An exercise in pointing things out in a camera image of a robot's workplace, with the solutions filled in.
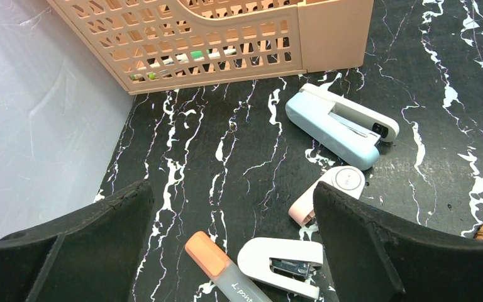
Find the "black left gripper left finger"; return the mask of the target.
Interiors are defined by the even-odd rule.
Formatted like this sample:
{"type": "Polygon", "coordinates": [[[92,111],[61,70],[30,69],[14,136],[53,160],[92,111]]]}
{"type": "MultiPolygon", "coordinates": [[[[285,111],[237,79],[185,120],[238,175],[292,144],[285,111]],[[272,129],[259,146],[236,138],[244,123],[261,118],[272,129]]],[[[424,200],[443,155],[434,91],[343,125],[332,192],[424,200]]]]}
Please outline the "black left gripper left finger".
{"type": "Polygon", "coordinates": [[[126,301],[154,199],[138,181],[0,239],[0,301],[126,301]]]}

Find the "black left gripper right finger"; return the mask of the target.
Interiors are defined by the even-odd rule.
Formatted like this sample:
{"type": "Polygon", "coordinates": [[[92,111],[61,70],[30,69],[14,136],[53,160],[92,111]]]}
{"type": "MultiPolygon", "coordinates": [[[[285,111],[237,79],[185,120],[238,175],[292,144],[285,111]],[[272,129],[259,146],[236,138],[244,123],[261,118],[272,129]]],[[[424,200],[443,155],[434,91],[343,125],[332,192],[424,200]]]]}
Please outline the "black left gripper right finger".
{"type": "Polygon", "coordinates": [[[483,301],[483,241],[319,191],[316,220],[340,301],[483,301]]]}

